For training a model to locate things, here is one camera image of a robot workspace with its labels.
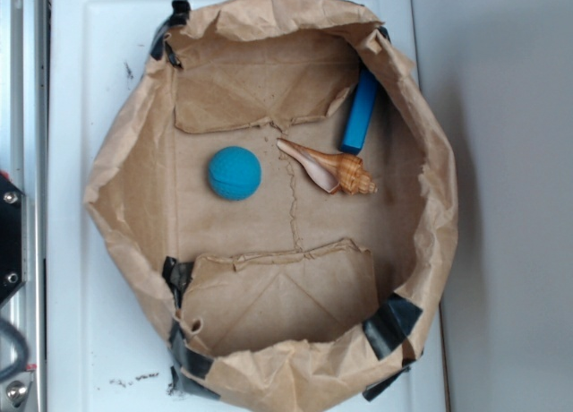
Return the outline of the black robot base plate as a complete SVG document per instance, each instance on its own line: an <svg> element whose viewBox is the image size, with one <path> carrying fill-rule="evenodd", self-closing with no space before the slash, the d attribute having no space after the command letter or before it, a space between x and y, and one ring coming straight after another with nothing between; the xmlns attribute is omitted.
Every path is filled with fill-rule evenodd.
<svg viewBox="0 0 573 412"><path fill-rule="evenodd" d="M21 191L1 174L1 306L21 287L22 274L22 205Z"/></svg>

